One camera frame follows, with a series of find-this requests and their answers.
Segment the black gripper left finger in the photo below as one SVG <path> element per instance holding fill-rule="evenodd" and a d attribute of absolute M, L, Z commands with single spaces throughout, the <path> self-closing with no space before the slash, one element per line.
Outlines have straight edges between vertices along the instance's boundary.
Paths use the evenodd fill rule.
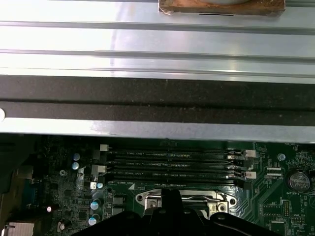
<path fill-rule="evenodd" d="M 172 233 L 172 190 L 163 189 L 162 207 L 140 217 L 124 211 L 78 232 L 80 236 L 163 236 Z"/>

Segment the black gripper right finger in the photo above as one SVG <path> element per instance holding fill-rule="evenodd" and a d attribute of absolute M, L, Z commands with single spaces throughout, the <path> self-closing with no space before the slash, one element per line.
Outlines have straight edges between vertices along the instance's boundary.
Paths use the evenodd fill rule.
<path fill-rule="evenodd" d="M 277 236 L 261 226 L 228 213 L 215 213 L 202 220 L 196 211 L 184 208 L 180 192 L 172 190 L 172 226 L 177 236 Z"/>

